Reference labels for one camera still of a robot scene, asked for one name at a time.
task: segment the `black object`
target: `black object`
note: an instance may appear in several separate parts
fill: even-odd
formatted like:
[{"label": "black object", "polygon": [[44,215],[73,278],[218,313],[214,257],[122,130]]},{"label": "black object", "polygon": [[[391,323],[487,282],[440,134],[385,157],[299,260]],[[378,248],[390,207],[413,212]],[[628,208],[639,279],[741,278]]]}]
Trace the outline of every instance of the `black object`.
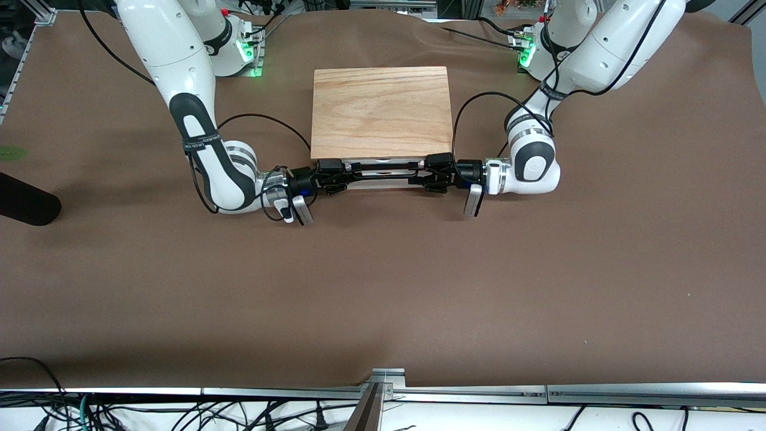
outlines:
[{"label": "black object", "polygon": [[61,201],[12,176],[0,173],[0,216],[33,226],[53,222],[61,212]]},{"label": "black object", "polygon": [[[224,148],[224,142],[221,139],[221,134],[218,132],[218,129],[210,120],[208,111],[205,109],[205,105],[202,103],[202,101],[199,100],[199,97],[190,93],[178,93],[170,99],[168,108],[170,109],[170,114],[175,121],[175,125],[177,126],[178,131],[181,133],[184,153],[186,153],[186,155],[194,161],[194,165],[197,166],[200,174],[202,174],[202,178],[205,179],[205,195],[208,197],[208,199],[210,199],[210,202],[213,202],[212,193],[210,190],[210,180],[208,179],[208,173],[205,171],[205,167],[202,165],[199,159],[199,155],[197,154],[199,150],[205,148],[206,146],[210,146],[213,149],[215,156],[218,158],[218,161],[221,163],[221,166],[226,173],[226,176],[228,176],[229,179],[231,179],[231,181],[236,184],[237,187],[239,187],[239,189],[242,191],[242,195],[244,196],[244,201],[238,208],[223,209],[227,211],[235,211],[250,205],[256,198],[255,189],[252,186],[253,181],[250,179],[250,177],[246,176],[234,167],[234,164],[231,162],[231,158]],[[191,134],[188,132],[188,130],[186,130],[186,124],[184,122],[184,118],[187,116],[192,116],[197,120],[200,127],[202,127],[202,131],[205,132],[204,136],[190,136]]]},{"label": "black object", "polygon": [[426,156],[424,171],[427,176],[415,176],[408,183],[422,185],[427,192],[446,193],[447,187],[468,189],[471,184],[483,184],[484,173],[481,160],[458,160],[452,153],[438,153]]},{"label": "black object", "polygon": [[[528,143],[525,146],[523,146],[518,153],[516,153],[516,157],[513,159],[513,164],[515,166],[514,172],[516,173],[516,179],[518,181],[523,181],[525,183],[531,183],[534,181],[537,181],[538,179],[545,176],[545,174],[548,172],[548,168],[551,167],[553,164],[553,159],[556,156],[556,152],[553,150],[553,147],[548,145],[544,142],[532,142]],[[539,177],[535,179],[525,179],[524,178],[524,169],[526,168],[526,163],[531,159],[532,157],[542,157],[545,159],[545,169],[542,171]]]},{"label": "black object", "polygon": [[713,3],[715,3],[715,0],[690,0],[686,3],[686,12],[699,12]]},{"label": "black object", "polygon": [[[409,163],[375,163],[365,165],[350,163],[346,166],[340,159],[320,159],[316,161],[313,179],[306,179],[309,171],[296,169],[295,178],[290,187],[293,192],[310,196],[313,187],[324,189],[328,195],[334,195],[346,190],[348,184],[356,181],[375,179],[406,179],[409,184],[423,186],[427,192],[446,193],[447,187],[468,189],[471,184],[483,184],[484,172],[481,160],[458,160],[455,163],[452,153],[438,153],[426,156],[423,166],[417,162]],[[385,175],[363,175],[364,171],[407,171]],[[419,176],[427,172],[430,175]]]}]

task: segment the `wooden board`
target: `wooden board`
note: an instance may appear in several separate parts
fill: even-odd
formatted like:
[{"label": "wooden board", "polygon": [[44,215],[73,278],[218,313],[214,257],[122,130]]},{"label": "wooden board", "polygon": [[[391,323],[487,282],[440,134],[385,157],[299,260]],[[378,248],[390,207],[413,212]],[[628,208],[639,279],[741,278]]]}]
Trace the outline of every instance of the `wooden board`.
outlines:
[{"label": "wooden board", "polygon": [[314,71],[312,159],[426,156],[451,140],[446,67]]}]

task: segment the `green led light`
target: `green led light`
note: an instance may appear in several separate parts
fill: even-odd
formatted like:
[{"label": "green led light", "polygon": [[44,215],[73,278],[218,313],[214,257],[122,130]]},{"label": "green led light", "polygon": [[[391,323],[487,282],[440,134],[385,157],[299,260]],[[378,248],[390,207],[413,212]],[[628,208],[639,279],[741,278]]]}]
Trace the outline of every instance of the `green led light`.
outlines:
[{"label": "green led light", "polygon": [[524,53],[519,55],[519,63],[523,67],[529,67],[529,64],[532,63],[532,56],[535,54],[536,46],[534,43],[529,42],[529,48],[524,50]]}]

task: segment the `green leaf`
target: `green leaf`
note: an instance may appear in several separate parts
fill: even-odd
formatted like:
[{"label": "green leaf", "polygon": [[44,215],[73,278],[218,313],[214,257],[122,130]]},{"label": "green leaf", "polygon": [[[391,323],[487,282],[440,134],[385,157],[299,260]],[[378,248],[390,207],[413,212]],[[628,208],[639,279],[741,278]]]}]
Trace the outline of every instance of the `green leaf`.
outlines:
[{"label": "green leaf", "polygon": [[0,145],[0,162],[13,162],[14,160],[21,160],[29,153],[23,148],[17,146]]}]

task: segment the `metal frame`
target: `metal frame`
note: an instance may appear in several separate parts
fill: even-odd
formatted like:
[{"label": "metal frame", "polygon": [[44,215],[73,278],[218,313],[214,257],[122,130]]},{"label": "metal frame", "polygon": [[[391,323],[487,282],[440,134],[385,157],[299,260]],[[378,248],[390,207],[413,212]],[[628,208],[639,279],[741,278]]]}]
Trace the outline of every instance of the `metal frame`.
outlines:
[{"label": "metal frame", "polygon": [[36,25],[51,25],[56,19],[56,9],[49,6],[44,0],[21,0],[21,3],[37,17],[34,20]]},{"label": "metal frame", "polygon": [[[766,383],[635,383],[596,385],[530,385],[496,387],[407,387],[402,368],[376,368],[358,387],[329,389],[228,388],[68,388],[72,393],[137,395],[252,396],[308,400],[360,400],[373,383],[385,388],[384,400],[421,403],[482,404],[616,404],[766,408]],[[55,389],[7,389],[56,392]]]},{"label": "metal frame", "polygon": [[11,103],[11,98],[13,97],[13,93],[16,91],[16,83],[18,83],[18,79],[21,77],[21,69],[24,67],[24,64],[27,62],[27,54],[29,54],[29,48],[32,46],[32,41],[34,40],[34,34],[37,31],[38,27],[35,26],[32,28],[32,34],[29,36],[29,41],[27,42],[26,48],[24,48],[24,54],[21,55],[21,60],[18,62],[18,66],[16,67],[16,73],[13,75],[13,80],[11,81],[11,84],[8,85],[8,93],[5,94],[5,98],[2,101],[2,106],[0,107],[0,124],[5,120],[5,115],[8,112],[8,106]]},{"label": "metal frame", "polygon": [[734,24],[748,25],[766,8],[766,0],[749,0],[728,21]]}]

